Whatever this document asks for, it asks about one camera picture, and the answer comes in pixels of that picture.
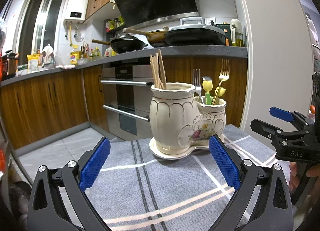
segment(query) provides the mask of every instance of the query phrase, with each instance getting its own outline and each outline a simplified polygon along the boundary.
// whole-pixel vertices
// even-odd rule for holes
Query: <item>gray tablecloth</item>
[[[289,163],[233,125],[225,144],[256,165],[279,163],[286,178]],[[88,197],[113,230],[207,231],[234,190],[227,186],[209,151],[195,151],[176,161],[155,157],[150,139],[112,143],[111,152]],[[258,197],[256,187],[239,225],[249,219]]]

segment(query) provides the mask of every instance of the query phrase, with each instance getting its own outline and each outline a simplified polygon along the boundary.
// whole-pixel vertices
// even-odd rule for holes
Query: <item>pan handle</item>
[[[124,28],[124,29],[122,30],[122,32],[124,32],[124,33],[134,33],[134,34],[143,35],[143,36],[148,36],[148,37],[151,36],[151,34],[148,33],[148,32],[144,32],[144,31],[136,30],[136,29],[130,29],[130,28]]]
[[[101,41],[101,40],[96,40],[96,39],[93,39],[93,40],[92,40],[92,43],[97,43],[97,44],[102,44],[102,45],[107,45],[107,46],[110,45],[109,42],[105,42],[105,41]]]

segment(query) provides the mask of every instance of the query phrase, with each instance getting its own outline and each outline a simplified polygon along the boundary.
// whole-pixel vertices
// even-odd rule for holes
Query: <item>saucer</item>
[[[182,159],[186,156],[188,156],[191,152],[193,152],[196,149],[201,149],[201,150],[209,150],[209,146],[202,146],[202,145],[192,145],[187,149],[184,153],[181,154],[176,154],[176,155],[170,155],[170,154],[164,154],[163,152],[159,151],[157,146],[156,146],[156,140],[152,138],[149,143],[150,150],[154,155],[156,155],[159,158],[165,159],[165,160],[178,160]]]

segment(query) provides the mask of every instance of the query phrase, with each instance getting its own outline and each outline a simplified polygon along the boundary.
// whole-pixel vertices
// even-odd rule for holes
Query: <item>stainless steel oven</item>
[[[149,123],[151,66],[104,68],[101,83],[109,131],[124,140],[152,137]]]

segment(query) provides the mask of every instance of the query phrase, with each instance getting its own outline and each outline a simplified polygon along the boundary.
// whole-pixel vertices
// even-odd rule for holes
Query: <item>ceramic utensil holder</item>
[[[150,125],[156,147],[165,154],[181,154],[194,144],[208,145],[210,136],[222,134],[225,127],[226,102],[203,105],[193,97],[195,87],[184,83],[167,83],[167,89],[153,85]]]

